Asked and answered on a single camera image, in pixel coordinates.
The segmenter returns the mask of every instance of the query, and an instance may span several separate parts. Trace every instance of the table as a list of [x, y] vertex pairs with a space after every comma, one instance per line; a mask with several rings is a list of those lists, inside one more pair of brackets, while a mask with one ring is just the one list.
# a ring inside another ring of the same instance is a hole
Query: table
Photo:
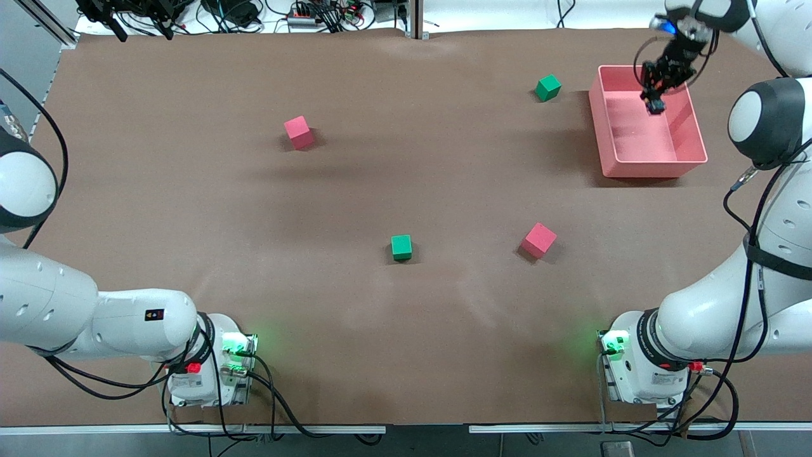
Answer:
[[[100, 289], [181, 289], [232, 316], [304, 423], [595, 422], [595, 332], [741, 242], [720, 203], [748, 163], [728, 111], [773, 77], [723, 38], [691, 89], [709, 162], [679, 180], [604, 178], [586, 90], [650, 34], [83, 37], [46, 105], [71, 175], [32, 248]], [[540, 103], [549, 73], [564, 87]], [[298, 115], [311, 150], [284, 137]], [[58, 167], [46, 129], [35, 147]], [[763, 177], [734, 209], [752, 209]], [[559, 237], [530, 262], [516, 248], [536, 221]], [[387, 255], [398, 233], [415, 243], [406, 264]], [[740, 418], [810, 420], [811, 360], [734, 368]], [[156, 390], [103, 402], [24, 348], [3, 345], [0, 362], [2, 425], [164, 422]], [[138, 359], [81, 367], [149, 375]], [[228, 419], [266, 423], [265, 406]]]

